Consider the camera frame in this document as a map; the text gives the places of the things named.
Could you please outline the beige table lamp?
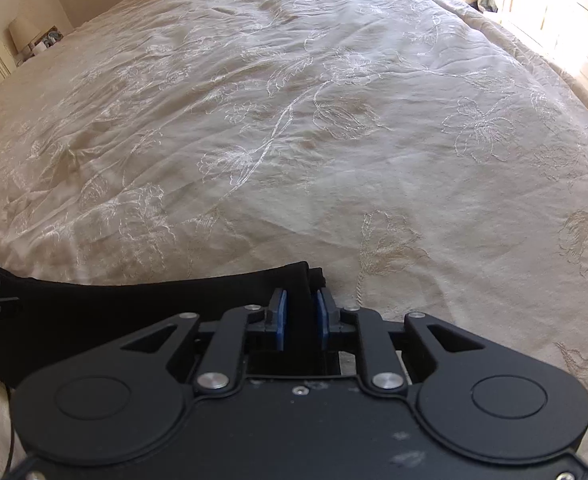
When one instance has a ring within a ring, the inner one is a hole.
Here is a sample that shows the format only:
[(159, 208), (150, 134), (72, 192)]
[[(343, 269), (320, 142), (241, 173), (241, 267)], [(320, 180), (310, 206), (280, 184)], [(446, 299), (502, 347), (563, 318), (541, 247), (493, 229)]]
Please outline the beige table lamp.
[(40, 29), (23, 15), (17, 15), (8, 29), (17, 52), (24, 60), (30, 58), (37, 40), (41, 37)]

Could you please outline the black pants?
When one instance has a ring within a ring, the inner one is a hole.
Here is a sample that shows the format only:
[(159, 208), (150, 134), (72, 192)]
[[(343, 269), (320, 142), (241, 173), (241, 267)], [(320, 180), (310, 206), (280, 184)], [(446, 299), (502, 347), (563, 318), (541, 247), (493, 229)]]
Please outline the black pants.
[(296, 262), (257, 272), (154, 284), (91, 286), (19, 278), (0, 268), (0, 382), (11, 388), (37, 370), (183, 312), (217, 321), (287, 292), (287, 312), (313, 305), (321, 269)]

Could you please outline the cream embroidered bedspread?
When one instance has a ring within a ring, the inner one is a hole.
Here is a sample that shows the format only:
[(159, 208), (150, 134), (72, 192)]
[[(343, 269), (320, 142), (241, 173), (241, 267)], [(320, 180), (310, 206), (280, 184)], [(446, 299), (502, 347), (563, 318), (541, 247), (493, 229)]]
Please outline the cream embroidered bedspread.
[(0, 86), (3, 269), (296, 261), (588, 389), (588, 106), (452, 0), (125, 0)]

